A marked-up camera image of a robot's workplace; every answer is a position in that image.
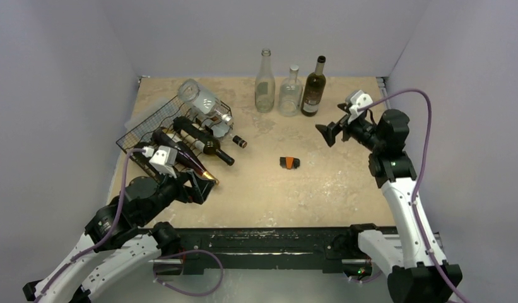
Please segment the tall clear bottle no cap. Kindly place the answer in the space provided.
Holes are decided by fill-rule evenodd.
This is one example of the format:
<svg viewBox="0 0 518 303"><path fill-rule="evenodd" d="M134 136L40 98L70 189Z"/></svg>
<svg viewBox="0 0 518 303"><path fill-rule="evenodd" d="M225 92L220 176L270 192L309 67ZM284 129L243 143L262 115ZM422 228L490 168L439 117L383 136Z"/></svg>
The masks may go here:
<svg viewBox="0 0 518 303"><path fill-rule="evenodd" d="M275 79L271 69L271 50L261 51L261 65L255 80L255 107L260 113L268 113L274 107Z"/></svg>

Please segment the dark green bottle silver foil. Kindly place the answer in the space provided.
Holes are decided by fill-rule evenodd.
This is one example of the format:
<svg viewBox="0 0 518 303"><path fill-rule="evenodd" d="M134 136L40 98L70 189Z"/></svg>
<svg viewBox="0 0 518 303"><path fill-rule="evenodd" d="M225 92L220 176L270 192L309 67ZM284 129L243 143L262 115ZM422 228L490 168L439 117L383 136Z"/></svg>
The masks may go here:
<svg viewBox="0 0 518 303"><path fill-rule="evenodd" d="M300 110L303 115L312 117L316 115L322 95L326 86L326 77L324 76L325 56L317 58L315 70L307 77L305 88L303 91L302 103Z"/></svg>

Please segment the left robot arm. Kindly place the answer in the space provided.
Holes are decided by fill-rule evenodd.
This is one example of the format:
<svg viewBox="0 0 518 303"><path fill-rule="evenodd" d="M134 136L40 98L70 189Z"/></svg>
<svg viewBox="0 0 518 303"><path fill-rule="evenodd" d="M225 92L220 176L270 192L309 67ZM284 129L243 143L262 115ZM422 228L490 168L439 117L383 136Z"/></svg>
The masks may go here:
<svg viewBox="0 0 518 303"><path fill-rule="evenodd" d="M73 250L46 278L28 282L29 302L94 302L109 286L158 258L183 263L188 253L168 222L145 229L174 201L202 204L215 182L193 170L161 183L137 177L88 222Z"/></svg>

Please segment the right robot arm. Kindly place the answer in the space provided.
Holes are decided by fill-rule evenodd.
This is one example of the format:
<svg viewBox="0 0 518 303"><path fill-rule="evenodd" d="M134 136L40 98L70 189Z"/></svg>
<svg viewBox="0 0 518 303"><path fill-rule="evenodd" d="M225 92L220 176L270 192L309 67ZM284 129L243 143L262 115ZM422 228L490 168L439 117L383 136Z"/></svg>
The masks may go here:
<svg viewBox="0 0 518 303"><path fill-rule="evenodd" d="M459 265L448 262L439 246L416 192L421 176L404 151L409 117L386 110L377 124L365 114L347 112L338 122L316 125L328 146L354 139L370 151L368 166L385 197L396 224L400 247L394 247L377 228L363 227L347 237L347 252L366 254L386 276L393 302L447 302L462 280Z"/></svg>

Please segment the clear round bottle silver cap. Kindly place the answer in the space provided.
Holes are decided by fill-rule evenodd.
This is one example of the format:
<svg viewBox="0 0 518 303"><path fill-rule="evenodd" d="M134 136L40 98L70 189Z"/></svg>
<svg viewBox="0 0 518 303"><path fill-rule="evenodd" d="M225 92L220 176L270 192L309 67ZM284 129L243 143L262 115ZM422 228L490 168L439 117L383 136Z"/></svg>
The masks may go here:
<svg viewBox="0 0 518 303"><path fill-rule="evenodd" d="M300 107L303 85L298 76L299 66L292 64L287 78L280 85L278 109L282 116L295 116Z"/></svg>

